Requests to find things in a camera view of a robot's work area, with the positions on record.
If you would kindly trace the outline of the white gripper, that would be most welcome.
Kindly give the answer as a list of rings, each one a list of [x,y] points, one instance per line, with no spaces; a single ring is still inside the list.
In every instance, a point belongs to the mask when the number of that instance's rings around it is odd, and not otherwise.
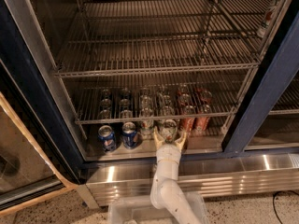
[[[187,133],[183,132],[181,137],[175,141],[175,145],[164,145],[164,139],[160,136],[158,129],[155,128],[153,132],[154,144],[156,146],[156,158],[157,161],[173,161],[180,163],[181,152],[184,148]]]

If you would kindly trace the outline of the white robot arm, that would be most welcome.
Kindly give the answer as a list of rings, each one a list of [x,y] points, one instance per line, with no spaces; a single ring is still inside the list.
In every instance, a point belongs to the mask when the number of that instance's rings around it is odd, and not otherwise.
[[[183,132],[179,139],[167,144],[154,128],[153,138],[157,161],[150,191],[152,205],[167,209],[179,224],[202,224],[178,185],[178,168],[187,133]]]

